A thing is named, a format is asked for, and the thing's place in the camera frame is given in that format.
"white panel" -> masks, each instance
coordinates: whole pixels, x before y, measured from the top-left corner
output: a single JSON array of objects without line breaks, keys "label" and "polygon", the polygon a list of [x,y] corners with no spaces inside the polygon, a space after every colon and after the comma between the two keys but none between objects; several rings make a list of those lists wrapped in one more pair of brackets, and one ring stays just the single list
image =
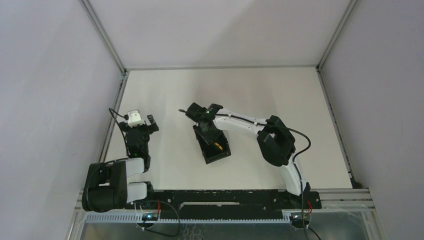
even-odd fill
[{"label": "white panel", "polygon": [[[264,160],[256,139],[238,132],[225,131],[231,156],[206,165],[194,123],[178,111],[192,102],[221,104],[255,118],[279,116],[312,141],[310,150],[298,157],[312,188],[352,188],[312,67],[131,71],[119,112],[139,109],[142,116],[152,114],[159,126],[150,137],[150,169],[134,181],[174,190],[285,188],[279,168]],[[294,137],[298,151],[307,145],[301,136]],[[125,154],[115,126],[106,159]]]},{"label": "white panel", "polygon": [[61,240],[120,73],[76,0],[0,6],[0,239]]},{"label": "white panel", "polygon": [[424,1],[361,1],[323,74],[387,239],[422,239]]},{"label": "white panel", "polygon": [[127,68],[317,65],[349,0],[91,0]]}]

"white wall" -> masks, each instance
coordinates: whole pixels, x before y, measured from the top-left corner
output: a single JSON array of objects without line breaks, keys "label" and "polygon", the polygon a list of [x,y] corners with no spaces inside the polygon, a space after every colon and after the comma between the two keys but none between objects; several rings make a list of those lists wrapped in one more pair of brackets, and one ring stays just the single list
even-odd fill
[{"label": "white wall", "polygon": [[0,3],[0,239],[64,239],[120,73],[76,0]]},{"label": "white wall", "polygon": [[317,65],[349,0],[91,0],[127,68]]},{"label": "white wall", "polygon": [[323,69],[389,240],[424,234],[424,1],[361,1]]}]

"robotic arm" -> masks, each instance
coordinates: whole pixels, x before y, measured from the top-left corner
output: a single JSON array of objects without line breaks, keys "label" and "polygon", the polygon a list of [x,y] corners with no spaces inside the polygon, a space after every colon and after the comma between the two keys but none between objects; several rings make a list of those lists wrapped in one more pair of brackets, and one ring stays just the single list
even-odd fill
[{"label": "robotic arm", "polygon": [[301,179],[301,172],[293,162],[295,138],[277,116],[254,118],[231,112],[218,104],[205,108],[195,102],[181,112],[196,123],[193,129],[206,164],[231,155],[223,130],[236,131],[256,138],[263,158],[279,167],[289,193],[301,196],[310,191],[309,183]]}]

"white table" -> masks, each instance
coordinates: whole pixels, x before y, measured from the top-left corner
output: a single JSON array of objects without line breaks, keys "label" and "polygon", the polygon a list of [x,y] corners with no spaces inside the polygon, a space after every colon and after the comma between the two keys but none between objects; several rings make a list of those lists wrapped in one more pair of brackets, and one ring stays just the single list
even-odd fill
[{"label": "white table", "polygon": [[[256,139],[224,131],[231,156],[206,165],[192,129],[178,109],[215,103],[255,118],[276,115],[308,135],[312,147],[298,157],[313,189],[352,188],[323,91],[313,67],[138,70],[129,73],[119,113],[152,114],[159,131],[150,136],[148,172],[132,181],[151,181],[157,190],[284,189],[277,167],[266,162]],[[296,138],[297,151],[307,142]],[[106,160],[125,157],[117,126]]]}]

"black and white robotic arm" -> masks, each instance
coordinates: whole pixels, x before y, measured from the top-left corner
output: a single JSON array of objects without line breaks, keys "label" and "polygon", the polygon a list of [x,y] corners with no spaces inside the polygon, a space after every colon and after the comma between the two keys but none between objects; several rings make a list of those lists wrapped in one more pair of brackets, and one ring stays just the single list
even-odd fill
[{"label": "black and white robotic arm", "polygon": [[187,111],[180,111],[196,123],[193,129],[206,163],[231,154],[223,130],[239,132],[257,140],[263,158],[279,167],[289,193],[300,196],[309,192],[309,184],[293,161],[295,138],[277,116],[268,119],[244,116],[218,104],[205,108],[192,103]]}]

